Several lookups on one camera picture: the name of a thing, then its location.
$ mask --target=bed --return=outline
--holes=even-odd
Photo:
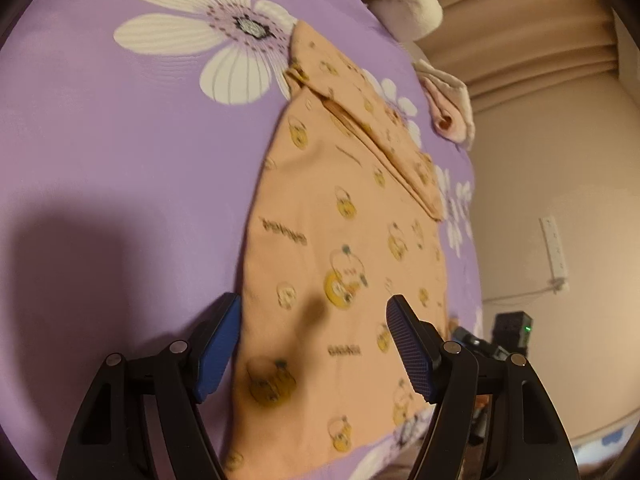
[[[203,17],[202,0],[34,0],[0,50],[0,426],[39,480],[54,478],[105,355],[156,352],[238,289],[245,222],[287,103],[281,9],[370,72],[390,104],[415,107],[405,120],[447,210],[449,315],[481,335],[471,163],[434,133],[408,54],[361,0],[226,1],[270,24],[273,49],[252,54],[255,29],[214,9]],[[139,36],[118,33],[143,15]],[[202,407],[219,452],[231,368]],[[397,442],[304,478],[369,478]]]

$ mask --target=power outlet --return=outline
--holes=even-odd
[[[552,216],[546,216],[540,219],[540,223],[542,225],[542,231],[545,234],[546,251],[549,256],[549,264],[551,265],[551,276],[554,281],[559,284],[559,289],[562,290],[562,285],[566,283],[569,272],[567,271],[564,260],[556,219]]]

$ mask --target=silver screw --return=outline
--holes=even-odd
[[[514,354],[511,356],[511,362],[516,366],[524,366],[527,364],[527,359],[524,355]]]
[[[447,341],[444,343],[444,350],[450,354],[459,354],[462,352],[462,346],[460,346],[455,341]]]
[[[104,360],[104,362],[107,363],[107,366],[119,365],[120,361],[122,361],[122,356],[120,354],[109,354]]]
[[[186,341],[182,341],[182,340],[174,341],[169,346],[169,352],[171,352],[172,354],[181,354],[187,349],[188,346],[189,345],[187,345]]]

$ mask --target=brown curtain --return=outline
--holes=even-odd
[[[444,21],[417,41],[462,79],[475,111],[618,66],[605,0],[440,0]]]

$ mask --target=beige wall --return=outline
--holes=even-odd
[[[640,406],[640,110],[613,75],[476,116],[471,215],[484,298],[548,285],[539,218],[558,223],[570,290],[484,308],[534,319],[530,360],[570,438]]]

